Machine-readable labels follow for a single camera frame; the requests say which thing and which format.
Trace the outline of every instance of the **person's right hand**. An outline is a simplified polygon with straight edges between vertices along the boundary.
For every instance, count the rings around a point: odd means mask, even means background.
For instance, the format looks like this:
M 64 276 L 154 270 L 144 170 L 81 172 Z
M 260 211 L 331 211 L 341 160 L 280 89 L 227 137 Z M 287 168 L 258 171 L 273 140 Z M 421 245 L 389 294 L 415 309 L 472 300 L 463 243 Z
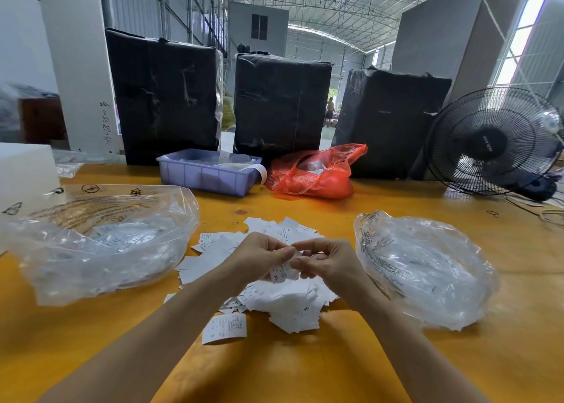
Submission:
M 320 276 L 327 287 L 345 301 L 353 293 L 375 286 L 347 240 L 317 238 L 292 246 L 311 256 L 294 257 L 290 266 L 301 271 L 303 278 Z

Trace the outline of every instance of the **person's left hand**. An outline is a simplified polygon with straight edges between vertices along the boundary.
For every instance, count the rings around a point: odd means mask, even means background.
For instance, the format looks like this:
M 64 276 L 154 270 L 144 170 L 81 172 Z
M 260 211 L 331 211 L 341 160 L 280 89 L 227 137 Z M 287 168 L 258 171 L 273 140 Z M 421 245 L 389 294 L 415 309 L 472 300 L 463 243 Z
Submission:
M 295 248 L 271 236 L 252 232 L 225 259 L 222 267 L 229 270 L 237 280 L 237 288 L 243 291 L 247 284 L 264 278 L 271 268 L 289 261 L 295 253 Z

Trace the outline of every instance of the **red plastic bag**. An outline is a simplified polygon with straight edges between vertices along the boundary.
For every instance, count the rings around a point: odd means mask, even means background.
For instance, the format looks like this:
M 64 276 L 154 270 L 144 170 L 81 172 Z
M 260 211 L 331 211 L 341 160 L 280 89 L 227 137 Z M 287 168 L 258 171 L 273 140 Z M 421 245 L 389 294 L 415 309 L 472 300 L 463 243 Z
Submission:
M 368 152 L 365 144 L 290 153 L 272 161 L 264 184 L 274 192 L 342 199 L 354 192 L 350 165 Z

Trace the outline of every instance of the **black wrapped package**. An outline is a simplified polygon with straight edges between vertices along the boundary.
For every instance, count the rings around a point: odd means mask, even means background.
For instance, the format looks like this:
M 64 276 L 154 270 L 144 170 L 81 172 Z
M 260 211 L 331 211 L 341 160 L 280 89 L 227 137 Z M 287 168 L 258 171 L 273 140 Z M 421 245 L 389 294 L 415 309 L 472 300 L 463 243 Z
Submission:
M 106 29 L 128 164 L 221 140 L 223 57 L 215 48 Z
M 332 146 L 368 146 L 351 165 L 352 177 L 407 178 L 450 86 L 429 74 L 350 71 Z
M 287 153 L 318 150 L 330 80 L 330 63 L 238 54 L 236 151 L 268 166 Z

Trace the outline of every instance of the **fan grille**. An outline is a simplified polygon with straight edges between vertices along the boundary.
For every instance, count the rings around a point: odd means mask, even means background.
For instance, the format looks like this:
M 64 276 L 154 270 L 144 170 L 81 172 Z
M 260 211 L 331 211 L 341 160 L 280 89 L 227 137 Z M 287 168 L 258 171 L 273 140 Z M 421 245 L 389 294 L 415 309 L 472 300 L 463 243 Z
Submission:
M 560 121 L 556 108 L 526 90 L 467 94 L 437 115 L 425 143 L 427 164 L 438 180 L 466 193 L 498 195 L 509 192 L 501 185 L 529 185 L 562 151 L 544 127 L 547 119 Z

